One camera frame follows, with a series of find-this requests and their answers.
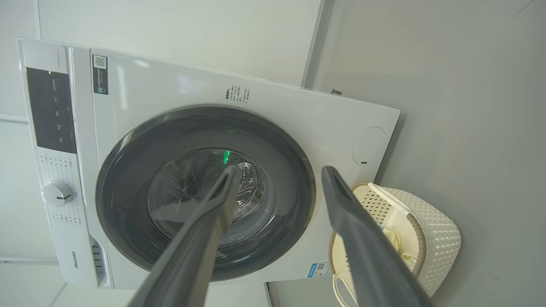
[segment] door glass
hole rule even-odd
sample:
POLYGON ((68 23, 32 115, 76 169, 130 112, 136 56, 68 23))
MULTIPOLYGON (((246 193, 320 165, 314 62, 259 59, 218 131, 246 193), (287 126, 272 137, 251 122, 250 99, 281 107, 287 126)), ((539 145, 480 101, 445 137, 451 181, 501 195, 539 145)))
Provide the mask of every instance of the door glass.
POLYGON ((241 183, 233 225, 220 247, 234 245, 258 234, 272 217, 274 187, 264 168, 250 157, 227 149, 186 153, 163 167, 153 178, 148 211, 157 229, 172 239, 206 197, 224 169, 241 169, 241 183))

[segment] washing machine door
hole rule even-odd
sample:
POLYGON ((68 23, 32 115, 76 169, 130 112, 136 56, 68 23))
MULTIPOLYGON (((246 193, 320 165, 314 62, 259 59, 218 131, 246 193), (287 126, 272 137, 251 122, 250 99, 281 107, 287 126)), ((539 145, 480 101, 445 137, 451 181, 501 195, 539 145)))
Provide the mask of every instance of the washing machine door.
POLYGON ((212 280, 257 271, 301 237, 316 189, 311 165, 296 141, 272 122, 240 109, 177 109, 129 132, 99 173, 101 225, 122 254, 150 270, 232 165, 241 169, 242 179, 212 280))

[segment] front-loading washing machine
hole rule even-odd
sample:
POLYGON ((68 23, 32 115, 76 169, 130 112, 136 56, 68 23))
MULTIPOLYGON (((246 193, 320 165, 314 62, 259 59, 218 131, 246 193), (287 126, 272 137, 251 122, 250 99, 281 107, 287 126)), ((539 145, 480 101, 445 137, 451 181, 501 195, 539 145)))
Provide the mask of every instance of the front-loading washing machine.
POLYGON ((242 179, 211 280, 331 274, 320 169, 372 181, 393 108, 121 52, 19 40, 66 281, 137 288, 227 166, 242 179))

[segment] cream laundry basket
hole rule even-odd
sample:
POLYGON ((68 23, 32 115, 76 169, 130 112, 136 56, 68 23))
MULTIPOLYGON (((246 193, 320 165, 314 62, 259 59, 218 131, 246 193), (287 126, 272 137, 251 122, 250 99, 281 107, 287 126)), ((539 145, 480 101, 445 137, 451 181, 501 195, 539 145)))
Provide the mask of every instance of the cream laundry basket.
MULTIPOLYGON (((384 188, 371 182, 353 186, 353 193, 380 227, 396 227, 402 236, 402 251, 417 254, 412 273, 430 297, 446 278, 461 246, 461 235, 455 223, 434 206, 406 191, 384 188)), ((337 281, 351 292, 355 300, 349 264, 343 241, 333 234, 330 242, 330 265, 333 287, 342 306, 337 281)))

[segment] hisense logo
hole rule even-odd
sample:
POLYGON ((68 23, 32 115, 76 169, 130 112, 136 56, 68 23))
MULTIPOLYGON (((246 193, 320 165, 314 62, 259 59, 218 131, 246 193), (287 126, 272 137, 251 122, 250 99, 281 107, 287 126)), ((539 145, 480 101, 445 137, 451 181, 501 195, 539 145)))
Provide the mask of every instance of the hisense logo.
POLYGON ((72 258, 74 259, 74 268, 79 269, 78 268, 78 259, 76 259, 76 253, 75 252, 72 252, 72 258))

